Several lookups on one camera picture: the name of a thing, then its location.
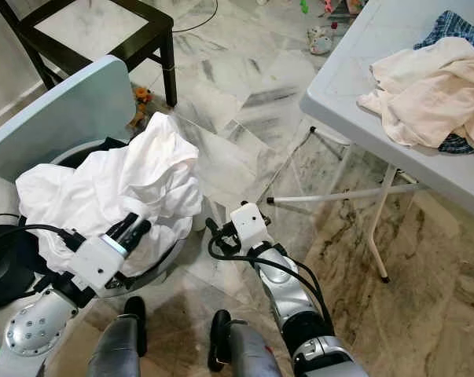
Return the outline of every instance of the plaid fabric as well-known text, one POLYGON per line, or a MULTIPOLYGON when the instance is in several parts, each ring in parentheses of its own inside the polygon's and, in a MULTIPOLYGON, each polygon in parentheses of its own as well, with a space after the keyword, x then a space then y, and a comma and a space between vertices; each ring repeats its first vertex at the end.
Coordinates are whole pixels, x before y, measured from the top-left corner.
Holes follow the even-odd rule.
POLYGON ((431 34, 423 42, 413 46, 413 49, 433 45, 444 37, 465 38, 474 46, 474 26, 451 10, 447 10, 435 21, 431 34))
MULTIPOLYGON (((465 38, 474 46, 474 26, 456 13, 447 10, 435 21, 431 34, 423 42, 413 46, 413 49, 421 49, 422 47, 433 45, 444 37, 465 38)), ((474 153, 474 149, 463 137, 454 134, 448 135, 438 150, 453 154, 474 153)))

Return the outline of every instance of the black wooden chair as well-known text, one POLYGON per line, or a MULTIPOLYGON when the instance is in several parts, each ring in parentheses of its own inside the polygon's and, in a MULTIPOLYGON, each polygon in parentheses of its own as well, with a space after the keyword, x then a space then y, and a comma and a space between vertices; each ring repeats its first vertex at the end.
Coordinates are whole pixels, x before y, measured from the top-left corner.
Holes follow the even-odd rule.
MULTIPOLYGON (((50 60, 68 75, 76 73, 91 63, 90 59, 83 57, 76 51, 35 28, 35 25, 74 1, 49 1, 20 20, 8 2, 0 0, 0 13, 24 46, 47 89, 53 88, 56 83, 62 82, 63 79, 44 64, 41 56, 50 60)), ((137 67, 147 58, 160 63, 164 74, 167 104, 175 106, 177 103, 177 91, 175 88, 174 47, 172 43, 174 21, 167 14, 138 0, 108 1, 114 2, 147 21, 147 24, 112 51, 109 51, 108 54, 123 60, 127 65, 128 71, 137 67), (160 57, 154 54, 157 49, 160 49, 160 57)))

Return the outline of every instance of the wall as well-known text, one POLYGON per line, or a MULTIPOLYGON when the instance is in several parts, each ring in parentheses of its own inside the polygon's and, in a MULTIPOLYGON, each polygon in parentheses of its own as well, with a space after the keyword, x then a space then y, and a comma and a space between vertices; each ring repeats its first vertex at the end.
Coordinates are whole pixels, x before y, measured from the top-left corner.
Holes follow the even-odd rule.
MULTIPOLYGON (((43 0, 9 0, 9 4, 20 18, 43 2, 43 0)), ((24 48, 0 14, 0 114, 5 107, 15 105, 22 95, 32 90, 38 82, 40 78, 24 48)))

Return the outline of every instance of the table surface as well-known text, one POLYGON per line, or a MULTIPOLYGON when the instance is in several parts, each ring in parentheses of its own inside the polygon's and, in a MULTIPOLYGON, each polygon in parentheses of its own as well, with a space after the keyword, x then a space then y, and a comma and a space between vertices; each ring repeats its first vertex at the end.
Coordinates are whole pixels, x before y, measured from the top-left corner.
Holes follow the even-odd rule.
POLYGON ((474 155, 399 145, 384 132, 379 116, 356 104, 360 94, 375 88, 369 65, 413 48, 448 9, 474 25, 474 0, 370 0, 308 87, 300 106, 355 144, 474 213, 474 155))

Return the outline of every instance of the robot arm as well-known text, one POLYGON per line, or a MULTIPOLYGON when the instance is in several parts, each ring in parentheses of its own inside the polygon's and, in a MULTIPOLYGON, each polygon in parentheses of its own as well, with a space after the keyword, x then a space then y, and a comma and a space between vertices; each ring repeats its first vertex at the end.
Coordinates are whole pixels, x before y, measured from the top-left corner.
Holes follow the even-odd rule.
MULTIPOLYGON (((210 245, 215 243, 225 255, 217 255, 212 250, 209 252, 220 259, 251 262, 270 298, 274 319, 292 358, 295 375, 367 377, 334 336, 321 292, 317 292, 315 296, 322 314, 300 281, 292 275, 298 273, 296 263, 287 257, 280 244, 272 246, 274 241, 266 230, 266 218, 263 218, 258 207, 246 203, 232 212, 230 218, 231 223, 221 229, 217 229, 215 223, 208 219, 207 224, 213 235, 210 245), (233 239, 237 246, 230 246, 225 238, 233 239), (247 257, 230 256, 238 248, 247 257)), ((257 375, 249 370, 245 373, 237 371, 236 374, 257 375)))
POLYGON ((121 279, 119 269, 151 225, 136 214, 106 234, 85 239, 76 231, 61 231, 75 252, 64 274, 44 276, 35 286, 41 298, 19 310, 5 328, 0 349, 0 377, 35 377, 74 318, 108 282, 121 279))

